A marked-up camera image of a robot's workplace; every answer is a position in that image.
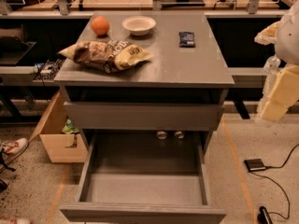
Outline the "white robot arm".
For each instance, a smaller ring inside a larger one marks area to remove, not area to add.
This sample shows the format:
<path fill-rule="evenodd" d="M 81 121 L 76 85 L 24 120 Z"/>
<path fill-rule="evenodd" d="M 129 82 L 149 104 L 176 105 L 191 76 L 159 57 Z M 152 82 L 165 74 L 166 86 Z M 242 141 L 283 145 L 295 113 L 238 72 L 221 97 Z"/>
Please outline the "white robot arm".
<path fill-rule="evenodd" d="M 263 67 L 267 77 L 255 119 L 259 124 L 270 125 L 282 119 L 299 100 L 299 1 L 280 21 L 258 33 L 254 41 L 275 47 L 275 54 Z"/>

